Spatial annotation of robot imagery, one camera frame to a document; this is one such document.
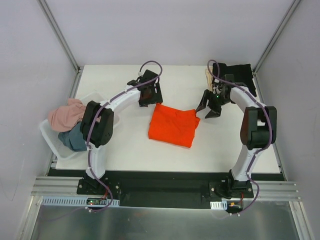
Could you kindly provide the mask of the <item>orange t shirt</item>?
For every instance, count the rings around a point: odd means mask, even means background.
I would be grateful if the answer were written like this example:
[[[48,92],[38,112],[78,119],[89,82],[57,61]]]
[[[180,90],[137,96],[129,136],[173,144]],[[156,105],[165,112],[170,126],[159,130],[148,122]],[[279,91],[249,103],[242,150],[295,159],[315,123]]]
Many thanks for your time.
[[[157,103],[149,124],[148,138],[190,148],[199,123],[195,109],[179,110]]]

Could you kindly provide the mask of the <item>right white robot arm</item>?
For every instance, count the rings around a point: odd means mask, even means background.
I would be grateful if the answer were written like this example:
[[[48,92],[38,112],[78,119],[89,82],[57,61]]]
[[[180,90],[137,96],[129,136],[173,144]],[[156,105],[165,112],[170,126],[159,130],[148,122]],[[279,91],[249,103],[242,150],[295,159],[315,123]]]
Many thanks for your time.
[[[212,89],[203,92],[197,112],[209,108],[205,116],[218,118],[222,107],[228,103],[237,105],[243,112],[240,128],[242,148],[226,179],[214,191],[230,199],[251,187],[252,170],[264,150],[272,145],[277,136],[277,109],[260,103],[242,82],[235,82],[232,74],[226,74],[219,82],[212,83]]]

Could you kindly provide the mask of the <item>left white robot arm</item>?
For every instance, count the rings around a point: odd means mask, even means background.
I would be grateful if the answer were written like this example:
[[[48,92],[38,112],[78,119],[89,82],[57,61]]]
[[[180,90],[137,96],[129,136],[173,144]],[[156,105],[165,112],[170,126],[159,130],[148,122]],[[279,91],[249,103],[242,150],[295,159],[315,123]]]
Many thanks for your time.
[[[80,131],[88,150],[86,174],[92,178],[88,183],[90,191],[96,195],[105,191],[106,183],[101,178],[106,173],[106,144],[112,138],[115,117],[132,104],[148,107],[162,102],[160,76],[147,69],[110,100],[87,104]]]

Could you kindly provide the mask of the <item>folded beige t shirt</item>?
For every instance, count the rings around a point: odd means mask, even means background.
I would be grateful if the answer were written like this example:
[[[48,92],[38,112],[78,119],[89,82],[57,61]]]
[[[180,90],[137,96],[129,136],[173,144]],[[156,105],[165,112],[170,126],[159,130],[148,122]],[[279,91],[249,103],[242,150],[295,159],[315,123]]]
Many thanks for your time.
[[[213,78],[213,76],[210,74],[210,73],[212,73],[213,72],[213,67],[212,66],[210,66],[209,67],[209,70],[208,69],[206,69],[205,70],[205,76],[206,76],[206,82],[207,82],[207,89],[209,90],[209,91],[213,91],[213,83],[214,83],[214,78]]]

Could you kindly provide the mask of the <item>folded black t shirt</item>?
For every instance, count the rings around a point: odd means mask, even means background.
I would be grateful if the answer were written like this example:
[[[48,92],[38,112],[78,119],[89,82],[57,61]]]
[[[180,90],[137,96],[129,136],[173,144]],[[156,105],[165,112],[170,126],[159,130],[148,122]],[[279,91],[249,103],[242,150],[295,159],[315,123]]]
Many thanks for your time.
[[[213,75],[225,80],[225,75],[233,75],[235,83],[243,83],[250,93],[257,97],[256,87],[253,81],[253,74],[250,64],[226,65],[219,62],[219,68],[216,63],[212,64]]]

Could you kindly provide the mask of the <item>blue grey t shirt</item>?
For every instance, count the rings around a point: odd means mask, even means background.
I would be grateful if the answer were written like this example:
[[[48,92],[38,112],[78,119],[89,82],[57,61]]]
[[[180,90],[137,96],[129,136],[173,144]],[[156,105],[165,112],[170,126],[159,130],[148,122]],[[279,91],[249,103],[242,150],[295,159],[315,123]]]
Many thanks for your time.
[[[81,132],[81,122],[78,122],[70,131],[60,132],[58,139],[64,146],[73,152],[84,152],[87,150],[86,141]]]

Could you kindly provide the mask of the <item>pink t shirt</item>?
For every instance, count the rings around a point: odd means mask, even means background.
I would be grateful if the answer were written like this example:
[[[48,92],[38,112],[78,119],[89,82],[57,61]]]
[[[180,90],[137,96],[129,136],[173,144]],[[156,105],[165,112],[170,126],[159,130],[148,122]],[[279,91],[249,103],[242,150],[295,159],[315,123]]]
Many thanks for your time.
[[[60,106],[49,112],[47,120],[56,132],[67,132],[72,130],[82,121],[86,106],[75,98],[69,98],[67,105]]]

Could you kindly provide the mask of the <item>white plastic basket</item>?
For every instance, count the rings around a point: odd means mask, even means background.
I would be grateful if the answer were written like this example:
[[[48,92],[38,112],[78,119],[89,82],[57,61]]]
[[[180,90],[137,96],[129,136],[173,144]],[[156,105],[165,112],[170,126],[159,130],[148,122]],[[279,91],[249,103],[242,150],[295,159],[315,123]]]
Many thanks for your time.
[[[91,92],[79,99],[84,105],[87,105],[90,101],[102,102],[105,97],[99,92]],[[41,134],[45,139],[46,143],[57,157],[58,160],[68,161],[70,159],[77,158],[84,152],[74,152],[68,147],[64,146],[58,138],[58,132],[52,130],[51,125],[47,119],[45,119],[39,126]]]

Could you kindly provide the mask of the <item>left aluminium frame post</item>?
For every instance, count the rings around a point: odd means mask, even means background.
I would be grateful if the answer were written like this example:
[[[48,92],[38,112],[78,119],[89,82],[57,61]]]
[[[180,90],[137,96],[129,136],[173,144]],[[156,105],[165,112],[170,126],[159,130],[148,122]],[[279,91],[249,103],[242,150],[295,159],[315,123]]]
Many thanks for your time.
[[[54,14],[46,0],[37,0],[37,3],[39,4],[45,18],[47,19],[54,35],[56,36],[60,46],[62,47],[62,50],[64,51],[66,57],[68,58],[70,64],[72,65],[73,69],[76,73],[79,73],[81,71],[81,67],[79,66],[74,54],[72,53],[72,50],[67,43],[67,40],[56,20],[54,17]]]

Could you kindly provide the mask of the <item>aluminium frame post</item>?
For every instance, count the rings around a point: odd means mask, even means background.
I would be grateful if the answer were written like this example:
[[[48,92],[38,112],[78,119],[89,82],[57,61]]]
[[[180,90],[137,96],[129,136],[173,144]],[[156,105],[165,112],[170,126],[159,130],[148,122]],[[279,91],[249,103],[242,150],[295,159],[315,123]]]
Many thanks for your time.
[[[45,18],[47,19],[54,35],[56,36],[60,46],[62,47],[62,50],[64,51],[66,57],[68,58],[70,64],[72,65],[73,69],[76,73],[79,73],[81,71],[81,67],[79,66],[74,54],[72,53],[72,50],[67,43],[67,40],[56,20],[54,17],[54,14],[46,0],[37,0],[37,3],[39,4]]]
[[[267,59],[268,55],[274,48],[275,44],[277,43],[278,39],[280,38],[281,34],[285,30],[285,27],[289,23],[290,19],[293,17],[294,13],[296,12],[297,8],[301,4],[302,0],[293,0],[288,9],[286,10],[284,16],[282,17],[281,21],[279,22],[277,28],[275,29],[272,37],[270,38],[268,44],[266,45],[263,53],[261,54],[260,58],[258,59],[257,63],[253,68],[253,74],[255,75],[260,68],[262,67],[263,63]]]

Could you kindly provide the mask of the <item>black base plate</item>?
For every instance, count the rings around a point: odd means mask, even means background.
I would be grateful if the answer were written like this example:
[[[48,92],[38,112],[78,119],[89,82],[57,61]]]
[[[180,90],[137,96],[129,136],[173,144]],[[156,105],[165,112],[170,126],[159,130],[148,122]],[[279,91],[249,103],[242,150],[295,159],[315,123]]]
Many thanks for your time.
[[[85,174],[78,195],[107,195],[122,207],[209,209],[222,199],[252,199],[253,186],[230,173],[107,171],[100,180]]]

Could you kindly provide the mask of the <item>right aluminium frame post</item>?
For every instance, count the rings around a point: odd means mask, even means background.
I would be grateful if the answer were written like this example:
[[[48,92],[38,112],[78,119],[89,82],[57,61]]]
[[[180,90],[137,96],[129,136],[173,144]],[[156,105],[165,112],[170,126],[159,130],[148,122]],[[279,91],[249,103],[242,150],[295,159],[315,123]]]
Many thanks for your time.
[[[272,37],[270,38],[268,44],[266,45],[263,53],[261,54],[260,58],[258,59],[257,63],[253,68],[253,74],[255,75],[260,68],[262,67],[263,63],[267,59],[268,55],[274,48],[275,44],[277,43],[278,39],[280,38],[281,34],[285,30],[285,27],[289,23],[290,19],[293,17],[294,13],[296,12],[297,8],[301,4],[302,0],[293,0],[288,9],[286,10],[284,16],[282,17],[281,21],[279,22],[277,28],[275,29]]]

